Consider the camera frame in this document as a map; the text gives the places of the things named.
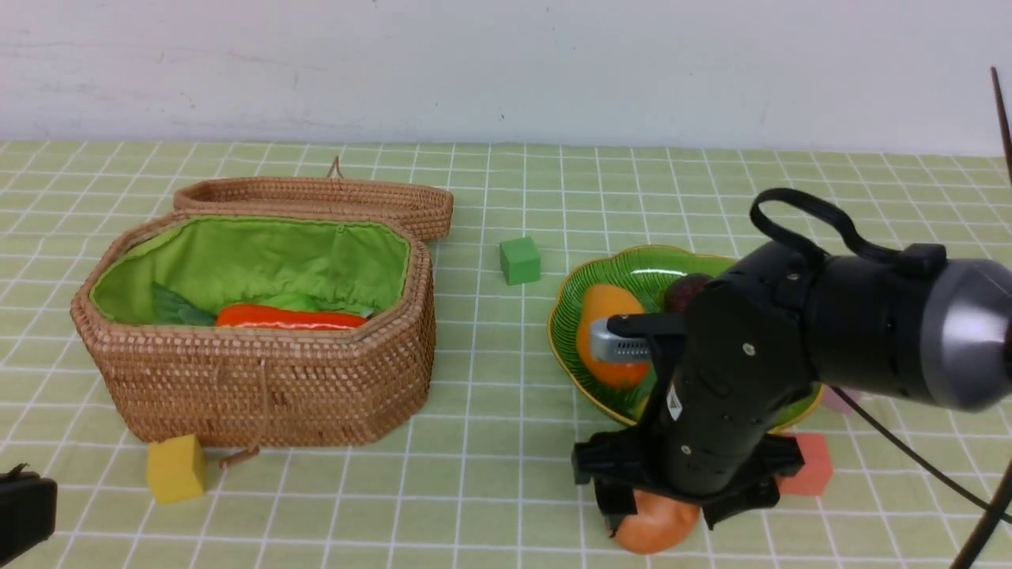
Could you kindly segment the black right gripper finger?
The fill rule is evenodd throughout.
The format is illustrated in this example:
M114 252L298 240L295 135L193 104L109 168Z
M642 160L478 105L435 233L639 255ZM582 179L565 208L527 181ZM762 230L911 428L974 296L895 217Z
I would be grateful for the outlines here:
M577 485L593 485L597 508L612 534L637 513L635 490L657 483L639 430L597 432L586 442L575 443L572 478Z
M798 440L792 435L764 435L750 456L734 471L729 483L701 507L705 525L719 523L754 509L780 503L781 478L793 477L805 465Z

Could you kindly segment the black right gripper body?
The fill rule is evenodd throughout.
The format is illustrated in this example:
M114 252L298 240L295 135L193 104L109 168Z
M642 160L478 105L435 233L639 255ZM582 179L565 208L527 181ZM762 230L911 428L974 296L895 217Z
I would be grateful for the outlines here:
M712 497L781 409L812 391L802 307L826 258L817 247L769 243L688 303L684 352L655 364L658 393L632 429L657 476L643 491Z

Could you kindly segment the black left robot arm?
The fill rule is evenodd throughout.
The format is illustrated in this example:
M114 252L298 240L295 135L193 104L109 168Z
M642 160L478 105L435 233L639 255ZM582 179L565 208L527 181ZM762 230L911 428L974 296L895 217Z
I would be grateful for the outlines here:
M55 533L59 487L21 462L1 474L1 566Z

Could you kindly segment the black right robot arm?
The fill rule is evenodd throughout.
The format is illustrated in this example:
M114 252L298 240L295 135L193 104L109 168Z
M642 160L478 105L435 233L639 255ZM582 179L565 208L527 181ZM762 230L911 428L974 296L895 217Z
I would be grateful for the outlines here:
M611 317L598 354L646 346L644 416L572 450L610 529L636 490L697 505L709 527L780 501L799 443L771 428L817 385L980 412L1010 393L1010 271L916 244L896 262L806 262L766 243L718 277L675 282L676 312Z

